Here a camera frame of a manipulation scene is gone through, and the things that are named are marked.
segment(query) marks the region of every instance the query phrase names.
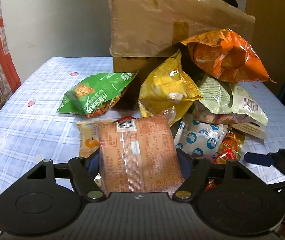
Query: blue circle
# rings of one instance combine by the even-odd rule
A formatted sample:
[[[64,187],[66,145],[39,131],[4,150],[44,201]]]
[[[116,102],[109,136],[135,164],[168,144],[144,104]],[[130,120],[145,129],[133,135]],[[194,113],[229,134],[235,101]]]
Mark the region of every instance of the blue circle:
[[[190,132],[187,134],[186,141],[188,143],[194,143],[197,140],[197,136],[194,132]]]
[[[214,148],[216,147],[216,145],[217,145],[217,141],[216,141],[215,138],[209,138],[209,139],[207,140],[207,147],[208,147],[209,149],[214,149]]]
[[[214,131],[217,131],[219,129],[219,126],[216,126],[216,125],[211,124],[210,126]]]
[[[176,144],[176,149],[183,149],[183,144],[182,143],[177,143]]]
[[[200,122],[198,122],[194,117],[193,117],[193,125],[198,125]]]
[[[200,130],[198,133],[208,135],[208,132],[205,129]]]
[[[196,148],[193,150],[193,155],[194,156],[202,156],[204,154],[203,150],[200,148]]]

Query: brown tape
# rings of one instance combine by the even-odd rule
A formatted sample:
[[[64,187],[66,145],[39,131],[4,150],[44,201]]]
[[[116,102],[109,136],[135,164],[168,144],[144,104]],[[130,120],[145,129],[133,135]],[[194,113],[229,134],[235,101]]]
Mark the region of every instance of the brown tape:
[[[176,44],[180,41],[183,41],[187,39],[188,36],[189,36],[189,23],[175,21],[172,44]]]

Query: cracker image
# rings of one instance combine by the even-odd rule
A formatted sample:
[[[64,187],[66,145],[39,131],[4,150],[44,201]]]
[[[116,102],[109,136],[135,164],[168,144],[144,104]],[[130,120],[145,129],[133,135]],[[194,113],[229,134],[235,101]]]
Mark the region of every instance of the cracker image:
[[[76,97],[78,97],[78,98],[81,98],[84,95],[94,93],[94,92],[95,92],[95,90],[93,88],[85,86],[85,85],[78,85],[74,89],[74,93],[75,93]]]

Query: white wall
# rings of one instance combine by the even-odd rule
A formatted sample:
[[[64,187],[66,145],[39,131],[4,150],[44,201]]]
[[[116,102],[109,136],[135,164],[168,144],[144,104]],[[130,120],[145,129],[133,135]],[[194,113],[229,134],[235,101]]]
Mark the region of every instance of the white wall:
[[[244,10],[246,0],[236,0]],[[109,56],[108,0],[1,0],[21,82],[51,57]]]

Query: blue plaid tablecloth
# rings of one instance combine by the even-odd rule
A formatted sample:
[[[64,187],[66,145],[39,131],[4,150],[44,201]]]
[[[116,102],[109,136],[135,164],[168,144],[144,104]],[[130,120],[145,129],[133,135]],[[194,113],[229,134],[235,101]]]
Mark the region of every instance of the blue plaid tablecloth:
[[[79,154],[76,122],[87,118],[59,114],[64,93],[87,76],[112,72],[111,57],[54,57],[35,71],[12,95],[0,111],[0,194],[42,159],[67,162]],[[267,154],[285,148],[285,107],[260,82],[242,84],[266,112],[269,123],[266,141],[247,137],[242,151]],[[103,118],[116,120],[139,112],[109,111]],[[273,167],[244,163],[267,183],[285,177]],[[70,187],[61,179],[59,184]]]

